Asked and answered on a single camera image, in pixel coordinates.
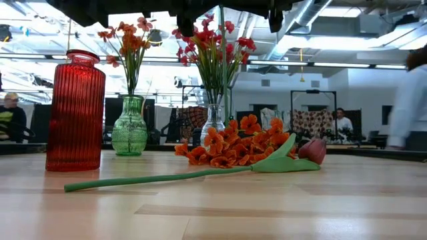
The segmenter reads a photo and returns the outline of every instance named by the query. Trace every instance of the wooden table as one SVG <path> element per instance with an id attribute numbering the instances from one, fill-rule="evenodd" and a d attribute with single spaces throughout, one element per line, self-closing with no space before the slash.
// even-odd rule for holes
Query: wooden table
<path id="1" fill-rule="evenodd" d="M 104 151 L 99 171 L 79 173 L 46 173 L 44 163 L 44 154 L 0 156 L 1 239 L 427 239 L 425 163 L 329 155 L 321 171 L 67 194 L 65 183 L 203 167 L 170 152 Z"/>

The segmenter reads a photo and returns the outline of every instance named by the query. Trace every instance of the exposed ductwork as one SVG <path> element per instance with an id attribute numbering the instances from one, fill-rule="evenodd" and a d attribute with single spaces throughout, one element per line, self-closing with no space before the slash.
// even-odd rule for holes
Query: exposed ductwork
<path id="1" fill-rule="evenodd" d="M 311 24 L 316 20 L 319 14 L 332 2 L 332 0 L 305 0 L 300 3 L 298 9 L 287 15 L 283 29 L 277 34 L 278 42 L 276 46 L 265 57 L 267 60 L 278 61 L 282 59 L 287 49 L 282 46 L 285 39 L 284 35 L 288 33 L 308 34 L 311 31 Z"/>

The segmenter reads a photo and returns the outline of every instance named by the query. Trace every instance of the white shirt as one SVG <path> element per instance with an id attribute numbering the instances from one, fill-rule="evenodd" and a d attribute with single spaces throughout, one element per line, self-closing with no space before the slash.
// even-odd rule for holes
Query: white shirt
<path id="1" fill-rule="evenodd" d="M 332 130 L 335 130 L 335 120 L 332 121 L 334 128 Z M 352 121 L 348 119 L 347 117 L 343 117 L 341 119 L 336 119 L 336 123 L 338 126 L 338 130 L 343 128 L 348 128 L 350 130 L 353 130 Z"/>
<path id="2" fill-rule="evenodd" d="M 404 147 L 411 131 L 427 131 L 427 65 L 403 78 L 390 115 L 387 145 Z"/>

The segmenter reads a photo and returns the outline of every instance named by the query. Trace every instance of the person in white shirt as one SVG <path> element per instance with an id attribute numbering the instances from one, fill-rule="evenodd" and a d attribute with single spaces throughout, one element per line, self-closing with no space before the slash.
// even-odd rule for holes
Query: person in white shirt
<path id="1" fill-rule="evenodd" d="M 341 107 L 336 109 L 336 124 L 337 124 L 338 130 L 341 130 L 343 128 L 348 128 L 351 131 L 353 131 L 352 121 L 345 116 L 346 116 L 346 113 L 344 112 L 344 109 L 342 109 Z"/>
<path id="2" fill-rule="evenodd" d="M 409 54 L 406 66 L 390 115 L 387 148 L 427 151 L 427 45 Z"/>

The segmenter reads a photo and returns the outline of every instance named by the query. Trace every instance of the flower stem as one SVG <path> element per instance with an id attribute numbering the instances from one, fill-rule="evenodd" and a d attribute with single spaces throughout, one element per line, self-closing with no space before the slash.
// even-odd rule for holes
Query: flower stem
<path id="1" fill-rule="evenodd" d="M 153 182 L 160 182 L 160 181 L 175 181 L 175 180 L 182 180 L 182 179 L 191 179 L 195 177 L 203 177 L 207 175 L 238 173 L 241 171 L 251 171 L 251 170 L 252 170 L 252 167 L 247 166 L 247 167 L 234 167 L 231 169 L 209 169 L 205 171 L 198 171 L 195 173 L 183 173 L 183 174 L 177 174 L 177 175 L 104 179 L 104 180 L 98 180 L 98 181 L 66 184 L 64 185 L 64 191 L 68 193 L 72 191 L 90 189 L 94 187 L 107 187 L 107 186 L 128 185 L 128 184 L 137 184 L 137 183 L 153 183 Z"/>

